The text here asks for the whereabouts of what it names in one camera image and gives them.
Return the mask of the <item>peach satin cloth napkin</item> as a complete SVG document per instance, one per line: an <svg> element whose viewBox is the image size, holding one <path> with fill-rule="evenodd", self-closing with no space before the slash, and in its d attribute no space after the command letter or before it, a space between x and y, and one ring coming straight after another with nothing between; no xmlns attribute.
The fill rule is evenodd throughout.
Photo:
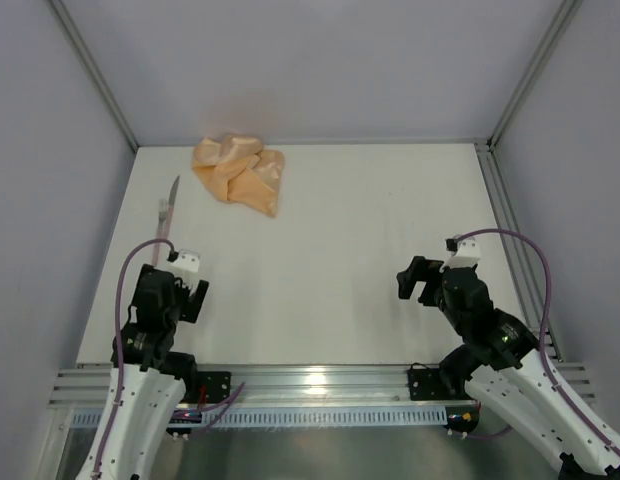
<svg viewBox="0 0 620 480"><path fill-rule="evenodd" d="M205 138L194 147L191 169L209 193L226 204L242 204L270 218L278 212L285 157L251 136Z"/></svg>

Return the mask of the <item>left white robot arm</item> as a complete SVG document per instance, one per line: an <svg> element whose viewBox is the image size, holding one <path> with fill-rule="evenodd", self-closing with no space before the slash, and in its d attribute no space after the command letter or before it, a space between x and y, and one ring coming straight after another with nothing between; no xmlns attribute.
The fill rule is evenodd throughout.
<svg viewBox="0 0 620 480"><path fill-rule="evenodd" d="M106 405L79 479L145 479L177 404L196 387L192 354L173 350L177 326L196 323L209 282L144 265L113 340Z"/></svg>

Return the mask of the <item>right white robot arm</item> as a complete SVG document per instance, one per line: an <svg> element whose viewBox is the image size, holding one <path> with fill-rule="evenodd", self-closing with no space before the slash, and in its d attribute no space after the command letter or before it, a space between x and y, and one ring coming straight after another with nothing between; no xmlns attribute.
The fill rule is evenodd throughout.
<svg viewBox="0 0 620 480"><path fill-rule="evenodd" d="M565 381L537 337L494 306L475 267L416 256L397 283L402 300L422 283L419 303L438 309L462 340L436 368L451 396L499 415L561 479L620 479L620 434Z"/></svg>

